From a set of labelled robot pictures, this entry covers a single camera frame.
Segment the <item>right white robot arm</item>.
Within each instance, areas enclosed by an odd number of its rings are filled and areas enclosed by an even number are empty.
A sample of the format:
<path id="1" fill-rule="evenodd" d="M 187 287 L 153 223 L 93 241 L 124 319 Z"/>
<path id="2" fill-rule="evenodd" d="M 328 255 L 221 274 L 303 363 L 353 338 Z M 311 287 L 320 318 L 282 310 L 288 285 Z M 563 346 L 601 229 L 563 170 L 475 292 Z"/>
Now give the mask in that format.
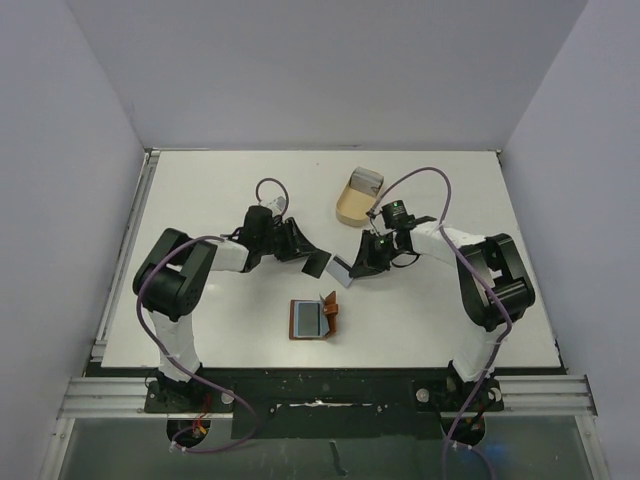
<path id="1" fill-rule="evenodd" d="M 451 361 L 457 376 L 445 384 L 448 402 L 469 408 L 481 396 L 480 379 L 493 371 L 496 350 L 535 303 L 535 290 L 513 238 L 470 234 L 443 226 L 430 216 L 416 217 L 404 202 L 382 208 L 387 232 L 365 230 L 349 276 L 370 277 L 388 271 L 402 255 L 431 257 L 455 268 L 464 312 L 471 326 Z"/>

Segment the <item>black credit card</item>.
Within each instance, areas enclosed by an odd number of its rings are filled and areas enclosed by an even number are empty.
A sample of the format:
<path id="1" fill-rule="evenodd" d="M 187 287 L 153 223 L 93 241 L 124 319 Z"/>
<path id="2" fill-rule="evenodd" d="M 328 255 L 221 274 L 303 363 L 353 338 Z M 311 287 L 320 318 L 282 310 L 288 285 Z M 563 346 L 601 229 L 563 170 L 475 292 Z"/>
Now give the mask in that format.
<path id="1" fill-rule="evenodd" d="M 322 250 L 317 250 L 308 257 L 302 268 L 302 272 L 315 279 L 319 279 L 330 259 L 330 253 Z"/>

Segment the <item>silver striped credit card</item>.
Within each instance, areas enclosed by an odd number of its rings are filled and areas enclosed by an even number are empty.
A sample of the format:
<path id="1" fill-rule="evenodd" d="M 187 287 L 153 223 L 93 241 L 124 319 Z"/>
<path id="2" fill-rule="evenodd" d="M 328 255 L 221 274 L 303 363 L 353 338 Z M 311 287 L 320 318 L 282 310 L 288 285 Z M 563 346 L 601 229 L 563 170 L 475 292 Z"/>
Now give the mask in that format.
<path id="1" fill-rule="evenodd" d="M 334 255 L 328 262 L 325 271 L 344 288 L 348 288 L 353 278 L 351 277 L 351 265 L 339 255 Z"/>

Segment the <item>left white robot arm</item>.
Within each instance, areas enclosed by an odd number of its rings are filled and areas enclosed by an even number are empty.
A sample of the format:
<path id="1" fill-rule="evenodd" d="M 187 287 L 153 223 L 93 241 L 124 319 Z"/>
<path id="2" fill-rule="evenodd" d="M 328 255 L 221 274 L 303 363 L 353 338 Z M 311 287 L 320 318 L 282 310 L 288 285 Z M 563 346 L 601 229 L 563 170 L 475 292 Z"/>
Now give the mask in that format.
<path id="1" fill-rule="evenodd" d="M 132 285 L 136 309 L 148 312 L 152 321 L 140 324 L 160 352 L 157 378 L 169 386 L 168 399 L 180 410 L 195 409 L 204 395 L 203 385 L 195 379 L 202 363 L 194 343 L 192 312 L 209 274 L 249 273 L 265 256 L 283 263 L 303 259 L 303 272 L 313 278 L 321 276 L 331 258 L 272 203 L 250 206 L 243 224 L 229 236 L 192 238 L 165 229 L 136 272 Z"/>

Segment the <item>brown leather card holder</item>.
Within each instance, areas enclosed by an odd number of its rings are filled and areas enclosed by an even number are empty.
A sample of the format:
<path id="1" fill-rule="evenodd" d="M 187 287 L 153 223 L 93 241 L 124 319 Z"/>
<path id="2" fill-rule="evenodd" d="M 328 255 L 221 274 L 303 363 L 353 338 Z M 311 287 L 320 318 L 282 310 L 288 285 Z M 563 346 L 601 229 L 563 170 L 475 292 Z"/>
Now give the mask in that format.
<path id="1" fill-rule="evenodd" d="M 324 341 L 337 332 L 339 304 L 332 291 L 318 300 L 292 300 L 289 307 L 289 339 Z"/>

